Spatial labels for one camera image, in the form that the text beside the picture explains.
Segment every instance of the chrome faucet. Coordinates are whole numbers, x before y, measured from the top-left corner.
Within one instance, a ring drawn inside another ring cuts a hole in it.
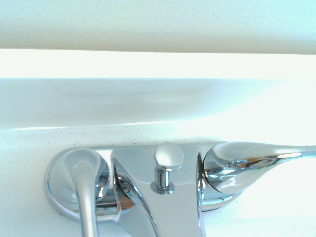
[[[81,220],[84,237],[107,220],[133,237],[204,237],[202,211],[285,161],[313,156],[316,146],[249,142],[82,148],[52,160],[45,189],[60,213]]]

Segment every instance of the lever handle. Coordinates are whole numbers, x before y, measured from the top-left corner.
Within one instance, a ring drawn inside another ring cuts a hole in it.
[[[95,213],[96,182],[101,174],[108,172],[101,156],[87,148],[66,152],[48,168],[47,183],[53,205],[60,204],[58,209],[66,215],[79,208],[83,237],[99,236]]]

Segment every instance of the wall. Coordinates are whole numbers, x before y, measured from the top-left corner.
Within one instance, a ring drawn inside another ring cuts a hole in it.
[[[0,48],[316,53],[312,0],[2,0]]]

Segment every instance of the sink basin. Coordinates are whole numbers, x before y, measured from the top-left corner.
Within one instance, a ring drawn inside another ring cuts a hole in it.
[[[48,163],[65,149],[316,144],[313,55],[0,50],[0,65],[3,236],[80,236],[80,223],[57,213],[43,189]],[[315,165],[279,166],[205,212],[206,235],[315,236]],[[114,222],[99,232],[129,236]]]

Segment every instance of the metal fixture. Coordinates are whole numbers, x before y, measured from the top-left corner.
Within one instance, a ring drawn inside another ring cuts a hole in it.
[[[171,194],[175,186],[169,182],[170,172],[179,169],[184,160],[181,148],[173,143],[166,142],[158,146],[155,151],[155,181],[151,188],[158,194]]]
[[[105,220],[133,237],[204,237],[202,211],[233,201],[285,161],[314,156],[316,146],[247,142],[82,148],[52,160],[45,189],[59,212],[81,219],[84,237],[98,236]]]

